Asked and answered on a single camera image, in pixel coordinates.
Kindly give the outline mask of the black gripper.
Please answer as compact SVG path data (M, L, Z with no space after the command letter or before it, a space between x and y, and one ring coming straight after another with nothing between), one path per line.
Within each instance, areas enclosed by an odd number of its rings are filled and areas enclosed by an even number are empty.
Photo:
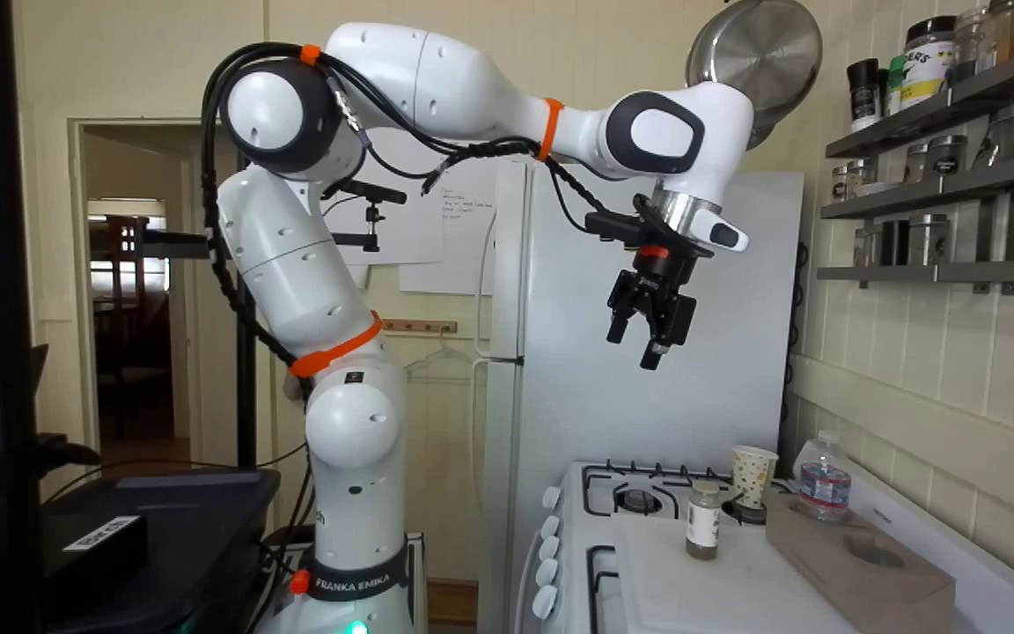
M682 294L692 274L692 253L677 247L642 247L635 266L615 274L610 293L607 343L618 345L635 314L648 320L650 337L642 352L642 371L659 371L668 345L682 345L696 303Z

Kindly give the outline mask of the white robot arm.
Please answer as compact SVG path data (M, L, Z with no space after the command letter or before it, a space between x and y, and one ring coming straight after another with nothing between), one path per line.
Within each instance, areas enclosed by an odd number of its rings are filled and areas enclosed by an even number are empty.
M199 134L231 142L244 168L199 178L216 274L258 303L258 333L305 386L304 434L313 546L252 634L416 634L418 574L405 529L405 374L379 345L379 318L324 226L321 200L345 189L399 126L441 156L529 156L557 178L648 175L626 216L595 204L583 227L635 250L610 293L611 332L648 325L642 364L686 343L682 293L706 250L738 250L723 218L726 188L750 148L754 101L723 80L626 92L569 108L521 92L482 50L405 23L350 22L321 44L251 41L203 84Z

